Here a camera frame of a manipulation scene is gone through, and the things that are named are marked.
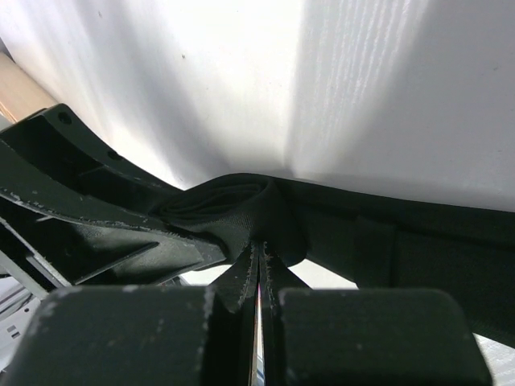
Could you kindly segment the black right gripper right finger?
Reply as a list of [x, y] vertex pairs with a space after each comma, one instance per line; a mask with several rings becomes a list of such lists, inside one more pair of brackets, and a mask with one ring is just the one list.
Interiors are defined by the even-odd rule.
[[284, 323], [279, 293], [311, 287], [291, 272], [268, 243], [260, 245], [259, 285], [262, 310], [262, 342], [265, 385], [294, 385], [295, 374], [288, 367]]

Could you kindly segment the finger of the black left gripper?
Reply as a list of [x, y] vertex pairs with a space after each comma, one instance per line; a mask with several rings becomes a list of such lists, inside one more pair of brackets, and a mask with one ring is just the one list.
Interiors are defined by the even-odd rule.
[[1, 132], [1, 270], [43, 298], [72, 285], [159, 285], [227, 261], [158, 216], [174, 187], [118, 155], [66, 105]]

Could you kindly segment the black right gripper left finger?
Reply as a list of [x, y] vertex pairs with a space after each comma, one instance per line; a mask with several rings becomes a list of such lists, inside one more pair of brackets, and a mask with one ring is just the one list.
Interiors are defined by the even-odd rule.
[[199, 290], [199, 384], [251, 385], [257, 353], [258, 244], [250, 242], [226, 271]]

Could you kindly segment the black tie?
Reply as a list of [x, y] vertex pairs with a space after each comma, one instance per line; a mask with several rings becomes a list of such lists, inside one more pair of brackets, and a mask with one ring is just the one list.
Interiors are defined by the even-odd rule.
[[314, 261], [361, 289], [450, 294], [472, 329], [514, 344], [514, 215], [368, 195], [265, 175], [225, 175], [154, 210], [237, 257], [264, 240], [287, 265]]

